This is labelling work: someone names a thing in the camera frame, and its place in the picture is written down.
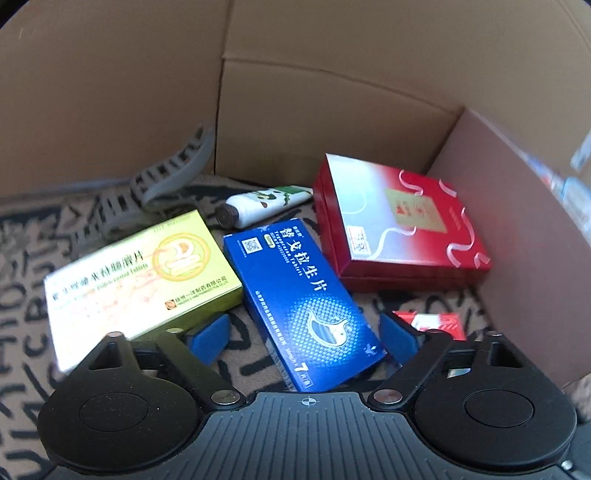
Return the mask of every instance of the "blue medicine box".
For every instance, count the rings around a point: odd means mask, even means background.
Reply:
[[[291,390],[330,390],[384,349],[298,220],[224,237],[244,302]]]

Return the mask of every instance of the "yellow medicine box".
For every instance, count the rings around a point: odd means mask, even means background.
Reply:
[[[196,210],[61,268],[45,291],[63,372],[109,332],[149,339],[242,301],[242,284]]]

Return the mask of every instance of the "white tube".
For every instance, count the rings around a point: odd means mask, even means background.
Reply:
[[[312,198],[312,189],[289,185],[232,195],[216,208],[222,228],[246,228]]]

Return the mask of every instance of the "red box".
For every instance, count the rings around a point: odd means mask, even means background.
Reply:
[[[425,332],[430,329],[443,330],[449,333],[454,340],[466,340],[466,334],[464,333],[460,317],[457,313],[394,313],[419,332]]]
[[[322,251],[349,290],[463,288],[492,265],[441,180],[327,154],[314,201]]]

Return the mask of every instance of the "metal screw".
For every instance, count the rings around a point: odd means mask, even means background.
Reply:
[[[234,405],[240,400],[240,394],[234,390],[218,390],[212,395],[212,402],[218,405]]]
[[[402,394],[398,390],[385,388],[374,393],[374,400],[384,405],[394,405],[402,401]]]

